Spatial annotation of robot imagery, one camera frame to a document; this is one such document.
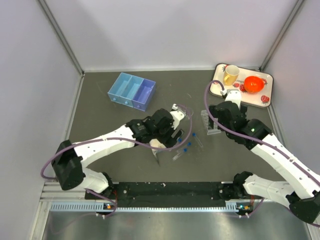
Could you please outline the clear test tube rack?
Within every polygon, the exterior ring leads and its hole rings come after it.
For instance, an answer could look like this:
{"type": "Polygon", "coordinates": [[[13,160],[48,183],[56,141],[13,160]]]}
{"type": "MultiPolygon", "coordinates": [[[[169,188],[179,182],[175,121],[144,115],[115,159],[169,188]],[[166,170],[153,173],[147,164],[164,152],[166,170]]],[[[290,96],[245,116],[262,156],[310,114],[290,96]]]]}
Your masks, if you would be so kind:
{"type": "Polygon", "coordinates": [[[212,119],[209,117],[208,112],[206,110],[202,110],[200,115],[206,130],[206,134],[208,136],[219,134],[222,132],[220,129],[218,129],[218,126],[216,125],[216,123],[214,123],[212,119]]]}

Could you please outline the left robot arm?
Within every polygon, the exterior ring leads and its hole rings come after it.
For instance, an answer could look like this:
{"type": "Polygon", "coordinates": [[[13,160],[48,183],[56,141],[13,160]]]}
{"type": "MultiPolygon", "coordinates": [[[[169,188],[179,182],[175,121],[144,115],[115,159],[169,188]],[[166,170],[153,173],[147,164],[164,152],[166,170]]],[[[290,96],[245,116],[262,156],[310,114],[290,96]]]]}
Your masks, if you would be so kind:
{"type": "Polygon", "coordinates": [[[88,168],[93,162],[120,150],[138,145],[153,150],[174,147],[183,131],[178,129],[186,114],[178,107],[171,111],[163,108],[143,119],[133,119],[118,129],[88,141],[63,141],[51,161],[56,179],[63,191],[76,187],[91,190],[102,198],[109,198],[115,189],[105,172],[88,168]]]}

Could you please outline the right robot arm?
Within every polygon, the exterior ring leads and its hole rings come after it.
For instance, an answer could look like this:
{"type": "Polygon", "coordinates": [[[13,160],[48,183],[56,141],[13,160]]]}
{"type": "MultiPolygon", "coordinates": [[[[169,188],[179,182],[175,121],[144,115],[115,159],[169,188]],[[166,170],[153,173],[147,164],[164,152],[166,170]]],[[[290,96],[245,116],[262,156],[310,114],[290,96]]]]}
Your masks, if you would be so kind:
{"type": "Polygon", "coordinates": [[[263,122],[247,119],[247,108],[237,90],[224,102],[205,105],[209,118],[226,136],[268,163],[283,181],[272,181],[244,171],[233,180],[239,198],[255,195],[288,208],[301,221],[314,225],[320,216],[320,176],[289,152],[263,122]]]}

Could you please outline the bag of cotton balls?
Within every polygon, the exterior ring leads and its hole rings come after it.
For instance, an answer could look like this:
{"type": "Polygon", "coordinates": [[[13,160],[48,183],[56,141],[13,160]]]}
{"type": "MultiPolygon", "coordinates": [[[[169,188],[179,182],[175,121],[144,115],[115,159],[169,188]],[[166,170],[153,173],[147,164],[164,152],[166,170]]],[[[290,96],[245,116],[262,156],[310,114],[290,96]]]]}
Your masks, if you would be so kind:
{"type": "Polygon", "coordinates": [[[159,161],[157,154],[159,152],[161,152],[162,150],[164,150],[166,148],[166,146],[164,144],[160,143],[157,139],[152,139],[149,142],[149,145],[152,147],[152,149],[151,149],[152,154],[155,157],[157,164],[160,166],[160,161],[159,161]]]}

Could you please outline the orange bowl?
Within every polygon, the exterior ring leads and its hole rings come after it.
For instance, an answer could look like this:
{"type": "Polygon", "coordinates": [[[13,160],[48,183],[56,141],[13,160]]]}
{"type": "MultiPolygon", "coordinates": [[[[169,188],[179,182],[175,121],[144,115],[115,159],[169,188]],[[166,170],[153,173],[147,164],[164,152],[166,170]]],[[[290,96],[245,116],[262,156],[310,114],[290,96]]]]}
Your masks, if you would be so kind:
{"type": "Polygon", "coordinates": [[[258,76],[248,76],[244,80],[244,89],[248,93],[258,93],[264,88],[264,86],[264,81],[258,76]]]}

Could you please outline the yellow mug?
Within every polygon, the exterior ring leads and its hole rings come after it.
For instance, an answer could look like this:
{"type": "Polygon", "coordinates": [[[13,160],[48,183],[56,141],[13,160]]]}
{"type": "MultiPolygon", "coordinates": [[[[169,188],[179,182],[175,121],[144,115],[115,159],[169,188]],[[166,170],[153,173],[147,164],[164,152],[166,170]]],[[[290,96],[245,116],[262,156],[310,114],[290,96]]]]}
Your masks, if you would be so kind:
{"type": "Polygon", "coordinates": [[[224,68],[223,83],[225,86],[231,86],[238,78],[240,69],[236,65],[227,65],[224,68]]]}

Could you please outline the clear glass beaker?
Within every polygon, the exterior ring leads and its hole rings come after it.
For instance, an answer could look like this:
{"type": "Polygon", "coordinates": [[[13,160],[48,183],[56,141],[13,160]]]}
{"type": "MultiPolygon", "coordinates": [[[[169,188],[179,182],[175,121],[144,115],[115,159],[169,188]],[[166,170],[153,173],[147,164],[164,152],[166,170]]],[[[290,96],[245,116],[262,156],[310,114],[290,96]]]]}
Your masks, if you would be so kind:
{"type": "Polygon", "coordinates": [[[183,112],[184,112],[184,114],[185,114],[185,119],[186,120],[190,120],[191,119],[191,117],[194,115],[194,111],[193,111],[193,109],[192,108],[190,108],[190,107],[185,107],[184,109],[183,109],[183,112]]]}

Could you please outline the strawberry pattern tray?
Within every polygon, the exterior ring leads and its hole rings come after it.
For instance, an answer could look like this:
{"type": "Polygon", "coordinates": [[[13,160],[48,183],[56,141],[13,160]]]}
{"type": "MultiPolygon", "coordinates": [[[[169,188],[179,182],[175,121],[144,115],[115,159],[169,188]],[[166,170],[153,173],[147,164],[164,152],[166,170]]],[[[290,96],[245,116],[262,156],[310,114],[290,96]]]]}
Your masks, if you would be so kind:
{"type": "MultiPolygon", "coordinates": [[[[223,83],[223,76],[225,73],[225,68],[228,66],[226,63],[218,63],[215,66],[213,80],[218,80],[223,83]]],[[[245,104],[267,108],[272,100],[274,78],[272,75],[260,71],[256,71],[249,68],[239,67],[239,76],[232,85],[224,85],[225,89],[233,90],[237,89],[241,92],[241,101],[245,104]],[[250,76],[256,76],[262,79],[264,87],[261,91],[257,93],[246,92],[244,82],[245,78],[250,76]]]]}

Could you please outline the blue three-drawer organizer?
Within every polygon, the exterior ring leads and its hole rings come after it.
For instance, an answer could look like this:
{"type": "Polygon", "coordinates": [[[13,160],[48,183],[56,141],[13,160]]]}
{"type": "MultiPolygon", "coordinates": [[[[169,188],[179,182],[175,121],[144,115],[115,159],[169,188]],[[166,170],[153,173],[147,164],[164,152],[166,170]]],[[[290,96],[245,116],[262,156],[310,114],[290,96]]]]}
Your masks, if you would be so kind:
{"type": "Polygon", "coordinates": [[[121,72],[107,95],[112,102],[145,112],[155,91],[155,81],[121,72]]]}

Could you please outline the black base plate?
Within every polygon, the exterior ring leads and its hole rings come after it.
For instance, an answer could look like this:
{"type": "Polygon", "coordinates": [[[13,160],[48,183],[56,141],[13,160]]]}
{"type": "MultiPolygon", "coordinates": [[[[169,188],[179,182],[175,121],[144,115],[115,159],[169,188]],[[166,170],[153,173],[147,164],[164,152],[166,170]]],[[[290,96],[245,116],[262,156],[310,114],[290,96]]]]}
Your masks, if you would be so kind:
{"type": "Polygon", "coordinates": [[[122,208],[224,207],[230,200],[253,205],[259,199],[229,182],[119,182],[100,195],[122,208]]]}

